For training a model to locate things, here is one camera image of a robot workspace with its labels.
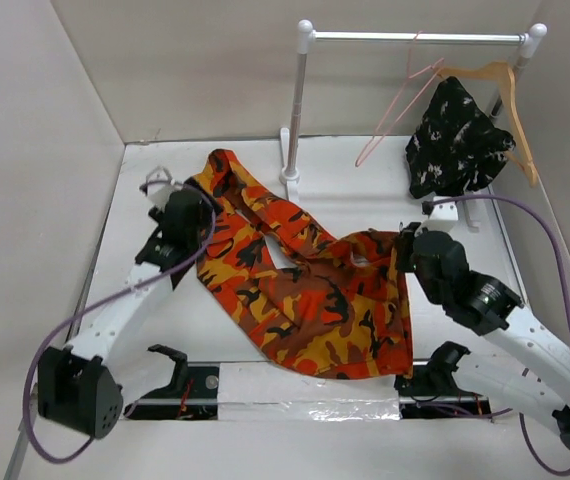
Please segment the orange camouflage trousers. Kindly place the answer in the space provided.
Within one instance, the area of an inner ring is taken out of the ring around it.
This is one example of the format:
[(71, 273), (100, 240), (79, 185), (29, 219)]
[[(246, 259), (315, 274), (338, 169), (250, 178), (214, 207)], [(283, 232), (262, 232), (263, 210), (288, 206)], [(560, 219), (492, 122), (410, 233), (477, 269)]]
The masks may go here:
[(197, 277), (268, 360), (318, 378), (412, 375), (396, 232), (336, 238), (264, 187), (230, 150), (212, 151), (190, 182), (217, 211)]

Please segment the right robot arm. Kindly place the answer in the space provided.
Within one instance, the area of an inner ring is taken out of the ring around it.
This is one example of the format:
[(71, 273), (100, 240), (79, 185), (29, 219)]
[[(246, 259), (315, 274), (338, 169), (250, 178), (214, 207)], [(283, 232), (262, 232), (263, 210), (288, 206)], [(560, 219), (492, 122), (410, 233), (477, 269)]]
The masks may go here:
[(471, 270), (464, 247), (449, 234), (422, 231), (414, 222), (401, 230), (395, 245), (397, 269), (416, 276), (430, 303), (532, 374), (510, 373), (447, 341), (427, 364), (430, 387), (441, 394), (457, 388), (499, 400), (558, 435), (570, 450), (570, 347), (509, 287)]

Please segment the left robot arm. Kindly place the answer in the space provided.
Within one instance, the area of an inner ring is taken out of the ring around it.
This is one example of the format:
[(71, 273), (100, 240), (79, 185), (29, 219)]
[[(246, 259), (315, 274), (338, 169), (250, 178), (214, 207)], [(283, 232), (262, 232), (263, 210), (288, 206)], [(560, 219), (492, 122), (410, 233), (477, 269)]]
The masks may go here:
[(104, 438), (142, 397), (173, 397), (187, 387), (187, 356), (179, 350), (153, 344), (130, 362), (122, 356), (203, 255), (216, 212), (194, 186), (165, 185), (150, 199), (156, 228), (136, 255), (124, 289), (100, 301), (88, 326), (60, 348), (47, 346), (37, 362), (39, 415), (92, 440)]

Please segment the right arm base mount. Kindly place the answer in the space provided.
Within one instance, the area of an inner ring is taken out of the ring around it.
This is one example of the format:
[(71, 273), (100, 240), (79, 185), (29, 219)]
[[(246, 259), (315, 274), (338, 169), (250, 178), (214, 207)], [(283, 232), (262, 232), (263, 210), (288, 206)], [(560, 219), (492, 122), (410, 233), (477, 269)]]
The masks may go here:
[(447, 341), (427, 362), (415, 363), (411, 377), (396, 376), (394, 388), (399, 394), (401, 418), (488, 418), (491, 414), (489, 401), (476, 393), (461, 390), (454, 381), (458, 362), (469, 353), (467, 347)]

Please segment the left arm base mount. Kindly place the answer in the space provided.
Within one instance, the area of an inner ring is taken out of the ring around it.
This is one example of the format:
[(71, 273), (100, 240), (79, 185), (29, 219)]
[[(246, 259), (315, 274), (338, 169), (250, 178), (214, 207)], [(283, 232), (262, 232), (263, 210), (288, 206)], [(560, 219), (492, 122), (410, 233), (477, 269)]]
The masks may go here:
[(163, 355), (174, 366), (166, 385), (126, 405), (129, 420), (205, 421), (218, 418), (220, 363), (191, 362), (184, 352), (160, 344), (149, 352)]

